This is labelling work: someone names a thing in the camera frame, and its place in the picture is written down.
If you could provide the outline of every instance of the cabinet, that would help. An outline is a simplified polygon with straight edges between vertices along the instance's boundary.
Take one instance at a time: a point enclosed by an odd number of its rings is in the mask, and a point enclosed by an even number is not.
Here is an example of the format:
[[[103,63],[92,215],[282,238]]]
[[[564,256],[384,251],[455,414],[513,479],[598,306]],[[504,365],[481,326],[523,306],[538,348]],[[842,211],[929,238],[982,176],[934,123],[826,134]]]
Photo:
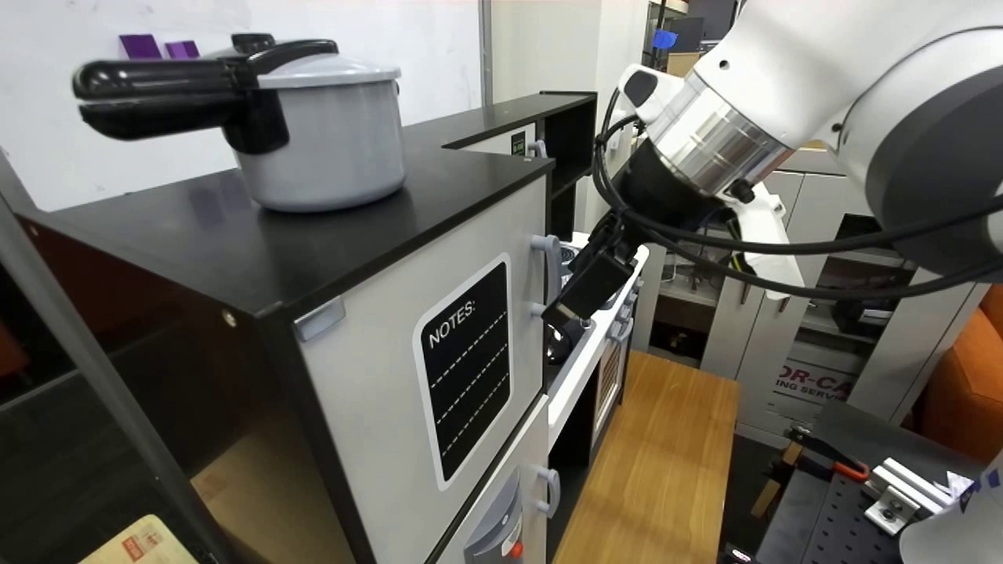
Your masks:
[[[786,206],[793,240],[879,232],[864,195],[826,158],[806,151],[766,181]],[[672,354],[742,386],[740,432],[780,444],[789,422],[846,402],[901,422],[952,345],[983,286],[957,286],[910,301],[768,301],[736,278],[702,277],[679,256],[656,254],[638,348]],[[808,286],[902,286],[934,274],[889,248],[798,256]]]

